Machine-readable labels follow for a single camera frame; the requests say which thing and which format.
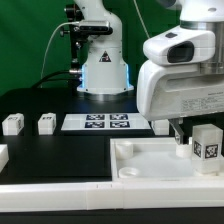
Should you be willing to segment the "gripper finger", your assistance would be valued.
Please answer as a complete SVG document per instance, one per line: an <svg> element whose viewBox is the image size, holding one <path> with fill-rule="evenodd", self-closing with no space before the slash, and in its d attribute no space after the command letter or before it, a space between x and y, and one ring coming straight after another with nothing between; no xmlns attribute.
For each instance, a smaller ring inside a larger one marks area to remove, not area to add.
<svg viewBox="0 0 224 224"><path fill-rule="evenodd" d="M182 120L179 118L169 119L169 123L175 132L175 140L178 145L184 143L184 132L181 128Z"/></svg>

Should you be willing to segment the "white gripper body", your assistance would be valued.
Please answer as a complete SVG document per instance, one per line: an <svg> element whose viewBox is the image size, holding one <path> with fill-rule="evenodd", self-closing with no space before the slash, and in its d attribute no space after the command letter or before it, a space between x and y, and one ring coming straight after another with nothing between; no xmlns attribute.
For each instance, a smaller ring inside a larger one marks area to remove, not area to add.
<svg viewBox="0 0 224 224"><path fill-rule="evenodd" d="M148 121L224 112L224 74L202 75L198 65L159 66L139 71L137 108Z"/></svg>

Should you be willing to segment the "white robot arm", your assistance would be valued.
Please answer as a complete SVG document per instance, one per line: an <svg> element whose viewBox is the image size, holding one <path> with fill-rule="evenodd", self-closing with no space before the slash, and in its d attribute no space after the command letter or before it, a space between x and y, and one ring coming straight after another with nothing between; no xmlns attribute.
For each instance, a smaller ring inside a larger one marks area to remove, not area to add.
<svg viewBox="0 0 224 224"><path fill-rule="evenodd" d="M102 99L133 87L122 58L122 23L102 0L74 0L89 41L78 90ZM180 134L183 117L224 112L224 0L157 0L179 9L180 24L143 44L137 109L149 121L167 119Z"/></svg>

